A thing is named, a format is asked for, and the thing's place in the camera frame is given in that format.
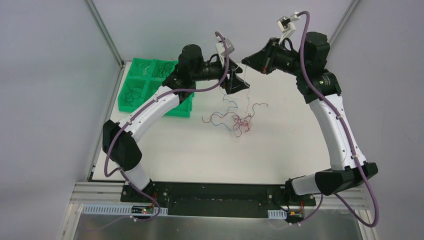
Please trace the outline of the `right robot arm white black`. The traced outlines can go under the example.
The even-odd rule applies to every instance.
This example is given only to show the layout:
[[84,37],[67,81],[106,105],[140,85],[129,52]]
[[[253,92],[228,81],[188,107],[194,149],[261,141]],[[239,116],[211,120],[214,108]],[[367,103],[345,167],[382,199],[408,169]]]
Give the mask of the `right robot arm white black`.
[[369,186],[370,178],[378,173],[377,165],[367,161],[353,137],[339,82],[326,69],[329,51],[325,34],[308,32],[302,37],[299,50],[272,37],[264,48],[242,60],[265,75],[280,70],[296,77],[297,88],[315,115],[327,146],[329,169],[286,181],[283,196],[290,205],[311,194],[330,196],[360,185]]

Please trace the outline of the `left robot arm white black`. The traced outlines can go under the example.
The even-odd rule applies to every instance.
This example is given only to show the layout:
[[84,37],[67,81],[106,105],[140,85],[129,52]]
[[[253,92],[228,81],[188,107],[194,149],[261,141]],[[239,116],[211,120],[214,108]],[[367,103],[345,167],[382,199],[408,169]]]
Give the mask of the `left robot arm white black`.
[[198,45],[184,46],[174,70],[146,102],[120,121],[108,120],[103,125],[102,150],[106,159],[117,164],[140,202],[149,201],[153,195],[153,189],[148,185],[151,179],[142,167],[142,152],[138,147],[146,131],[163,115],[199,92],[197,82],[217,80],[215,86],[224,89],[228,95],[250,87],[238,77],[242,70],[230,59],[235,50],[232,43],[219,41],[215,48],[217,60],[212,62],[204,61]]

